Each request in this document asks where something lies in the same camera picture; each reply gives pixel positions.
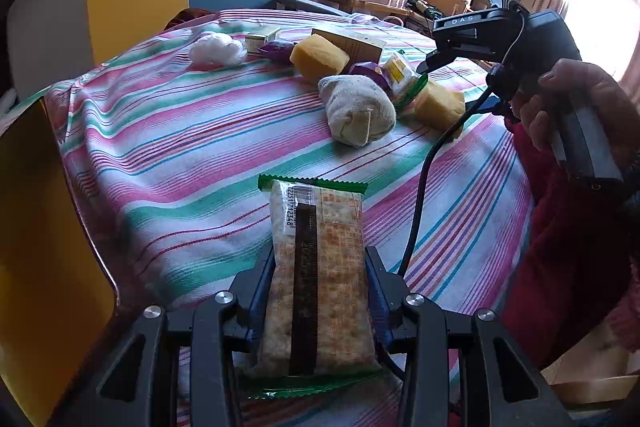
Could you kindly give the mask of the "person right hand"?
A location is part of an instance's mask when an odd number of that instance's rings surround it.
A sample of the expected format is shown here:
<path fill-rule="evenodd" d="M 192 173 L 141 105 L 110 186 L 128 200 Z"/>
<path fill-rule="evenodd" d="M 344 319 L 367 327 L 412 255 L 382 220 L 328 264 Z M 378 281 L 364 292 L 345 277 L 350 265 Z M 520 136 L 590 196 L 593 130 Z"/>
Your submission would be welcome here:
<path fill-rule="evenodd" d="M 549 108 L 559 94 L 585 90 L 601 121 L 612 155 L 620 170 L 630 167 L 639 153 L 639 113 L 620 85 L 597 65 L 562 58 L 538 79 L 541 92 L 518 92 L 512 98 L 518 118 L 537 150 L 548 150 Z"/>

